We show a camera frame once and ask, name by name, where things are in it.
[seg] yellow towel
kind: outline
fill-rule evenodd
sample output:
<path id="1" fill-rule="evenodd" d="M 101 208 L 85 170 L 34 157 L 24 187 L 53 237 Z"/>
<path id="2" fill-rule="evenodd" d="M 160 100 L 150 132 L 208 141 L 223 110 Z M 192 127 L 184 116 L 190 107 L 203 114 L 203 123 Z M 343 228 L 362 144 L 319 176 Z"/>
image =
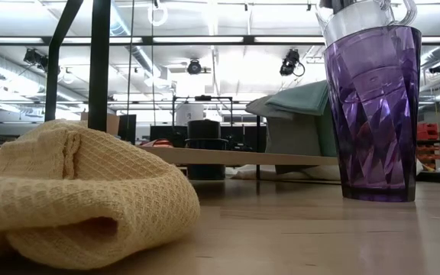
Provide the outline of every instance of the yellow towel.
<path id="1" fill-rule="evenodd" d="M 47 122 L 0 150 L 0 255 L 104 267 L 179 238 L 198 217 L 177 168 L 82 124 Z"/>

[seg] gray pillow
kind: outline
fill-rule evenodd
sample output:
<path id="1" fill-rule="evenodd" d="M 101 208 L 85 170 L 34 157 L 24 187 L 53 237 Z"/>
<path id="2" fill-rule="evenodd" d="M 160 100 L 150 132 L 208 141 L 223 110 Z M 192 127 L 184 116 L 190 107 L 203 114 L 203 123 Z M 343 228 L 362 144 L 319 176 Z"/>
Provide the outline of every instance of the gray pillow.
<path id="1" fill-rule="evenodd" d="M 269 100 L 271 96 L 272 95 L 267 95 L 249 102 L 249 104 L 245 106 L 245 111 L 265 118 L 284 118 L 293 120 L 292 112 L 276 110 L 275 108 L 266 105 L 266 101 Z"/>

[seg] wooden table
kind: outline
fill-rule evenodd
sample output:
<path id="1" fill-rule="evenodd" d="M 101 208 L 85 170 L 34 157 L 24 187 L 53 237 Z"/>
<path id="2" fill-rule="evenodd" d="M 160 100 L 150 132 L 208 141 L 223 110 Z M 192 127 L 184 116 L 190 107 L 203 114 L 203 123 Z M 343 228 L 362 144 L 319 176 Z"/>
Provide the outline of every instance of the wooden table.
<path id="1" fill-rule="evenodd" d="M 440 274 L 440 184 L 415 203 L 343 199 L 340 186 L 194 183 L 202 203 L 183 239 L 91 274 Z M 81 274 L 0 260 L 0 274 Z"/>

